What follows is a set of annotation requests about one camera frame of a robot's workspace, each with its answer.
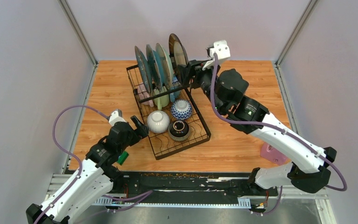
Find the blue butterfly mug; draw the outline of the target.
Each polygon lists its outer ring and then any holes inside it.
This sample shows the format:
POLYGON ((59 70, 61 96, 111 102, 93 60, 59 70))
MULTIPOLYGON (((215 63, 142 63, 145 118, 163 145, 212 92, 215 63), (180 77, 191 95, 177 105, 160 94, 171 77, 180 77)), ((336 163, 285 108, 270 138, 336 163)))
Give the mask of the blue butterfly mug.
MULTIPOLYGON (((181 84, 180 82, 178 81, 178 79, 176 78, 175 75, 173 75, 172 77, 172 82, 171 82, 171 86, 170 86, 170 89, 169 90, 174 90, 174 89, 177 89, 181 87, 181 84)), ((179 97, 180 95, 180 91, 175 91, 175 92, 171 92, 169 94, 169 97, 170 97, 170 102, 171 103, 174 103, 175 100, 179 97)))

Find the white ribbed bowl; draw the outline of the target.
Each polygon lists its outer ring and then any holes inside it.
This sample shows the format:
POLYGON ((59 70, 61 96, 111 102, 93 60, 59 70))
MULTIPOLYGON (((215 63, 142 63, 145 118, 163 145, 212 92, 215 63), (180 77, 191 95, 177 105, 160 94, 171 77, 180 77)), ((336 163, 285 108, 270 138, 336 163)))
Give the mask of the white ribbed bowl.
POLYGON ((147 117, 147 126, 153 133, 164 133, 168 130, 170 118, 164 111, 153 111, 147 117))

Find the black rimmed white plate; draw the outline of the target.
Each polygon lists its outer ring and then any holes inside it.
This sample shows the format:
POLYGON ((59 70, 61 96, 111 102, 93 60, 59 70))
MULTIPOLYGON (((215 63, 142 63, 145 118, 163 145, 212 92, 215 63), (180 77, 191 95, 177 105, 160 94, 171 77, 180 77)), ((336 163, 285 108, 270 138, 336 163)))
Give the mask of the black rimmed white plate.
POLYGON ((188 56, 180 39, 174 33, 171 33, 169 36, 169 53, 175 75, 178 81, 182 84, 184 78, 180 73, 179 65, 186 66, 188 63, 188 56))

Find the light blue scalloped plate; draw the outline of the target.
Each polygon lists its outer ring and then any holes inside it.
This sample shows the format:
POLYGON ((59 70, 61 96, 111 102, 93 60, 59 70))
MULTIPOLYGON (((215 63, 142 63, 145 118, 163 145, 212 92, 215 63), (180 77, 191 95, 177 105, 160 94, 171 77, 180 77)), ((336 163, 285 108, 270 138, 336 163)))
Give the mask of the light blue scalloped plate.
POLYGON ((171 59, 167 50, 160 43, 156 44, 156 52, 158 53, 164 71, 164 84, 166 85, 167 90, 171 90, 173 88, 174 75, 171 59))

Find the black wire dish rack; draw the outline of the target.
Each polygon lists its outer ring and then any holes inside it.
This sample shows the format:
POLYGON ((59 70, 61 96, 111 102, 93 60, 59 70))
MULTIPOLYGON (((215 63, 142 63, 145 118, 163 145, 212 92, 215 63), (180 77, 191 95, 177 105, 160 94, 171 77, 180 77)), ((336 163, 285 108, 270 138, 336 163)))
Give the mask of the black wire dish rack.
MULTIPOLYGON (((156 111, 158 108, 156 106, 151 107, 141 103, 139 95, 142 93, 140 89, 142 79, 138 65, 135 64, 133 66, 127 67, 126 71, 132 87, 135 101, 138 106, 138 110, 142 117, 142 121, 146 123, 149 114, 153 111, 156 111)), ((149 143, 156 160, 160 160, 181 151, 190 149, 209 141, 211 138, 211 132, 194 99, 191 96, 191 92, 186 88, 180 89, 179 99, 188 101, 192 107, 192 114, 188 119, 186 119, 186 123, 189 126, 190 135, 183 141, 175 141, 169 136, 168 131, 165 131, 164 133, 149 132, 149 143)))

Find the dark teal scalloped plate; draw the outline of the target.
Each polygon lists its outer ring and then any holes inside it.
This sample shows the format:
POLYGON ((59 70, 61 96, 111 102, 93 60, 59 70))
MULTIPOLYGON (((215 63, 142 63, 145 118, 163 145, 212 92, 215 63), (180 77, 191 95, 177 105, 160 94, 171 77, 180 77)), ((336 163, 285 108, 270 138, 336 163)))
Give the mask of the dark teal scalloped plate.
POLYGON ((160 75, 160 71, 162 70, 161 62, 159 62, 159 56, 157 52, 151 47, 150 44, 146 45, 146 56, 151 71, 152 80, 154 81, 156 88, 161 91, 163 89, 163 82, 160 75))

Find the light green mug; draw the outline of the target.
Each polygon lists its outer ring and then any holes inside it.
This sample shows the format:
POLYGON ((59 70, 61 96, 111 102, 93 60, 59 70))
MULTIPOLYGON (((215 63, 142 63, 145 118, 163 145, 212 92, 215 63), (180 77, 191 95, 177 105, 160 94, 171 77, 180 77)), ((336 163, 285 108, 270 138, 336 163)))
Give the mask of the light green mug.
MULTIPOLYGON (((154 88, 153 92, 154 92, 154 95, 158 95, 158 94, 167 92, 167 89, 165 86, 163 86, 163 89, 161 91, 158 88, 154 88)), ((154 104, 156 105, 158 110, 162 110, 164 107, 168 106, 169 103, 170 103, 169 94, 165 94, 161 97, 154 98, 154 104)))

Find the dark brown speckled bowl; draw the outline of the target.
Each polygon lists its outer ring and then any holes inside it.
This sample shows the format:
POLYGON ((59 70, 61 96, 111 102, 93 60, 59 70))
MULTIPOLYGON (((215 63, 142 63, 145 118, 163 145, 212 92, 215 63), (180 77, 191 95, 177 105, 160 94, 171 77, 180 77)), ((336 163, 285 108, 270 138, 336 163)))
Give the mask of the dark brown speckled bowl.
POLYGON ((168 126, 168 135, 174 141, 185 141, 190 137, 190 134, 190 127, 184 120, 176 120, 168 126))

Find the pink ceramic mug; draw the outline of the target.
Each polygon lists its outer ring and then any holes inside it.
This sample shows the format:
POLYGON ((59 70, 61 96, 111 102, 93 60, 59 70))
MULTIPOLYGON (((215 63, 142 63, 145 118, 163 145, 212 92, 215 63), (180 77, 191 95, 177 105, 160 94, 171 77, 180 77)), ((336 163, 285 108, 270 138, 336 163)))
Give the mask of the pink ceramic mug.
MULTIPOLYGON (((137 91, 138 91, 138 97, 139 97, 140 100, 143 100, 145 98, 150 97, 150 94, 146 91, 146 88, 145 88, 143 83, 141 83, 138 86, 137 91)), ((148 101, 142 102, 142 104, 143 105, 148 105, 149 107, 154 107, 153 100, 148 100, 148 101)))

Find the white black bowl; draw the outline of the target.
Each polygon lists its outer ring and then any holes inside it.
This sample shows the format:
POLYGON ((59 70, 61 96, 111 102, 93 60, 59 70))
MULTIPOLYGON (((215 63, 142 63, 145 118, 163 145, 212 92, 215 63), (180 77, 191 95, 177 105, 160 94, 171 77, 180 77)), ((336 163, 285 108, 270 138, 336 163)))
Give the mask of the white black bowl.
POLYGON ((188 100, 176 100, 171 106, 171 115, 176 120, 186 120, 191 117, 193 108, 188 100))

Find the grey blue blossom plate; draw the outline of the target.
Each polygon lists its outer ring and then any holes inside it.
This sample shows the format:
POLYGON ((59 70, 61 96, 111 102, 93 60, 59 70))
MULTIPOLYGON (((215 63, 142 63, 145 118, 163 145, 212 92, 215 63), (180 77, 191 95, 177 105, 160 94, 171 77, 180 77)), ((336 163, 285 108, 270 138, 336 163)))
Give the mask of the grey blue blossom plate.
POLYGON ((152 78, 147 59, 138 46, 134 47, 138 68, 146 91, 153 93, 152 78))

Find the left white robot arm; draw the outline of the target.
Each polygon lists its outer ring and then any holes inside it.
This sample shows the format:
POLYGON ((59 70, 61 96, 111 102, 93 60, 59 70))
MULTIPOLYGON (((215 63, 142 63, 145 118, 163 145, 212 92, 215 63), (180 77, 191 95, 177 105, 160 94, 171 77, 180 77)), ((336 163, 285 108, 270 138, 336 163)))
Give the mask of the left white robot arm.
POLYGON ((136 116, 131 117, 133 129, 116 112, 109 117, 108 135, 94 144, 78 170, 40 205, 31 204, 26 210, 30 224, 72 224, 97 199, 108 192, 118 193, 124 188, 123 175, 113 163, 149 134, 148 126, 136 116))

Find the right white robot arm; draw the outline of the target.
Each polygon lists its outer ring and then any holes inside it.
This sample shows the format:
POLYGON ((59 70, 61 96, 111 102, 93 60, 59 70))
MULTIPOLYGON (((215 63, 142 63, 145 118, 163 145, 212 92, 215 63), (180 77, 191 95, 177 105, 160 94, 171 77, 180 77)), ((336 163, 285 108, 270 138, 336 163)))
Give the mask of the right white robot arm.
POLYGON ((306 141, 281 123, 268 108, 246 96, 249 84, 235 69, 215 75, 220 67, 204 69, 205 64, 197 60, 175 64, 180 83, 201 88, 223 121, 263 140, 290 160, 274 168, 254 168, 247 182, 249 192, 259 195, 271 187, 292 185, 304 192, 316 193, 328 187, 336 150, 306 141))

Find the blue green striped sponge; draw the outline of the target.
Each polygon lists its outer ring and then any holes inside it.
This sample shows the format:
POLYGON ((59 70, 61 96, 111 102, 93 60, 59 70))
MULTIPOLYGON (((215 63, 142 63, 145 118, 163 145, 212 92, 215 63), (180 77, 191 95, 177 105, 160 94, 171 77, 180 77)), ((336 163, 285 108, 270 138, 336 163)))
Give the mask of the blue green striped sponge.
POLYGON ((129 156, 128 152, 123 151, 123 152, 121 153, 121 155, 118 157, 117 163, 118 163, 119 165, 123 165, 123 163, 126 161, 126 159, 128 158, 128 156, 129 156))

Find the pink box with mirror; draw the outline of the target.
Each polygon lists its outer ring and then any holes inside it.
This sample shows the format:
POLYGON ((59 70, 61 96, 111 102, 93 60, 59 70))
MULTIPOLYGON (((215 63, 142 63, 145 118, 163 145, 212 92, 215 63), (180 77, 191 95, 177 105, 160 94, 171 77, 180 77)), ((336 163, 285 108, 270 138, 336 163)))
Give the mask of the pink box with mirror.
POLYGON ((287 163, 288 160, 283 153, 279 152, 266 142, 264 142, 261 147, 260 156, 276 165, 283 165, 287 163))

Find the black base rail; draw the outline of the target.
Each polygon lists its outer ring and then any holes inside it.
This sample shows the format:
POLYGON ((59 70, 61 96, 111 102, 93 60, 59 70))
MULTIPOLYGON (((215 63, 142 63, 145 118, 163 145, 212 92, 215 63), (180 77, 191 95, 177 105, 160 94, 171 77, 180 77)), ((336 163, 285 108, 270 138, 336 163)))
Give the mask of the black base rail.
POLYGON ((188 173, 124 171, 113 189, 103 193, 92 205, 124 208, 152 193, 138 205, 168 208, 272 209, 278 198, 327 200, 326 189, 306 193, 293 186, 251 190, 249 173, 188 173))

